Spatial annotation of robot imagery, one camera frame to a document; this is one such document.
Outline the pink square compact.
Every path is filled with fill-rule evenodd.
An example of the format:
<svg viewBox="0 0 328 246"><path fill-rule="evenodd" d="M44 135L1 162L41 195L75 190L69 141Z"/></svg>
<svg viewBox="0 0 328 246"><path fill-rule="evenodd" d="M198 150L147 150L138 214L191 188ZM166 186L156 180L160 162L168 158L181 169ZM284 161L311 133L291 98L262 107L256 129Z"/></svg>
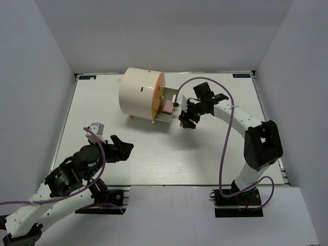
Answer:
<svg viewBox="0 0 328 246"><path fill-rule="evenodd" d="M171 100L166 100L165 107L163 108L163 113L171 114L174 109L173 103Z"/></svg>

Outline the beige square compact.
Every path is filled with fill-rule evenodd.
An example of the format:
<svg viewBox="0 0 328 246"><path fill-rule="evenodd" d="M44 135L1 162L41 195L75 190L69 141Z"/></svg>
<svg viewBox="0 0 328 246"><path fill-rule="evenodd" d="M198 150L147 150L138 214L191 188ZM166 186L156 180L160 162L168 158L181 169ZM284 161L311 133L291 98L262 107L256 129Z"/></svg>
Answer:
<svg viewBox="0 0 328 246"><path fill-rule="evenodd" d="M163 108L165 107L165 104L166 104L166 100L163 99L163 100L160 102L160 105L159 105L159 108L158 108L158 110L159 110L160 112L163 111Z"/></svg>

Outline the grey-green bottom drawer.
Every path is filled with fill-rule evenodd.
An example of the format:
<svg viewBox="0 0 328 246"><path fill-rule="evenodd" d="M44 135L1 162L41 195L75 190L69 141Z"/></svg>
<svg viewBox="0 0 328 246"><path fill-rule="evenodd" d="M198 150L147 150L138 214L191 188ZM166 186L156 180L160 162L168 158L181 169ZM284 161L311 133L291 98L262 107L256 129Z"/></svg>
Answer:
<svg viewBox="0 0 328 246"><path fill-rule="evenodd" d="M173 106L177 89L165 88L154 121L170 124L177 108Z"/></svg>

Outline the white cylindrical drawer organizer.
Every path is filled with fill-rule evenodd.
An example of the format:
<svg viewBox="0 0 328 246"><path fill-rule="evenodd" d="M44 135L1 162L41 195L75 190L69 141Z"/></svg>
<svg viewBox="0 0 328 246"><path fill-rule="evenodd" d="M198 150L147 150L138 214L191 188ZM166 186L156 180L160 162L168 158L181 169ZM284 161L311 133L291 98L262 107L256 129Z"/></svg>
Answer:
<svg viewBox="0 0 328 246"><path fill-rule="evenodd" d="M128 68L119 86L120 109L125 115L154 120L164 91L163 72Z"/></svg>

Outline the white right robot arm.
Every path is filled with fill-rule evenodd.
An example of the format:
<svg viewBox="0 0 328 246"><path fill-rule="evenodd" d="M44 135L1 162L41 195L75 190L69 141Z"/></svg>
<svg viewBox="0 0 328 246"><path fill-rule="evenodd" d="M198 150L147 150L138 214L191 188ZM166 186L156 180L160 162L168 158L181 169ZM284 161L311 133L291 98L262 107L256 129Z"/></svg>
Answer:
<svg viewBox="0 0 328 246"><path fill-rule="evenodd" d="M177 93L173 105L181 107L180 124L184 129L195 129L202 115L211 114L228 124L227 132L237 131L244 139L245 164L231 184L232 200L244 204L264 172L283 155L277 124L260 121L234 104L230 94L215 94L207 82L194 87L195 99Z"/></svg>

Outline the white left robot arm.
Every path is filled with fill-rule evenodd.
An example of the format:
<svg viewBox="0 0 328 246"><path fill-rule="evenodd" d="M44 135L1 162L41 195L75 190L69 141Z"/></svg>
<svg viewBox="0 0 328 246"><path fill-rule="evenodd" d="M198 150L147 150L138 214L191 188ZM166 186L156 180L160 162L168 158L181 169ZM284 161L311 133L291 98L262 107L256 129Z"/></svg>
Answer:
<svg viewBox="0 0 328 246"><path fill-rule="evenodd" d="M100 176L108 163L126 161L134 148L116 135L112 143L89 138L45 179L35 194L10 215L1 216L1 229L7 232L4 245L35 245L50 226L76 211L111 210L125 212L123 190L110 190Z"/></svg>

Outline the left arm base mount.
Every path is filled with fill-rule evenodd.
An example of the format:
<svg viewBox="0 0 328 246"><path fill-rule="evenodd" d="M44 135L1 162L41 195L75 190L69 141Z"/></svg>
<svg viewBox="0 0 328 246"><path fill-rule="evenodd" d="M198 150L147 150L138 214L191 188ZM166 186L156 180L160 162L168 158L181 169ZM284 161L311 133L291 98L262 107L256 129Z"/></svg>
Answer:
<svg viewBox="0 0 328 246"><path fill-rule="evenodd" d="M107 186L108 195L99 202L75 211L75 214L123 215L127 209L130 187Z"/></svg>

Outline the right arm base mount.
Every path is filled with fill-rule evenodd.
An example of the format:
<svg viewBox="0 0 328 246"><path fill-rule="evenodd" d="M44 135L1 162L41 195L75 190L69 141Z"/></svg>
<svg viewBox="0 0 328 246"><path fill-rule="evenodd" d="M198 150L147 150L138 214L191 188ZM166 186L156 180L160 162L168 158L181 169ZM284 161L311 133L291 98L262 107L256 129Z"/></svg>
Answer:
<svg viewBox="0 0 328 246"><path fill-rule="evenodd" d="M219 190L213 190L210 198L214 201L216 218L255 218L263 217L260 194L257 188L246 194L224 198Z"/></svg>

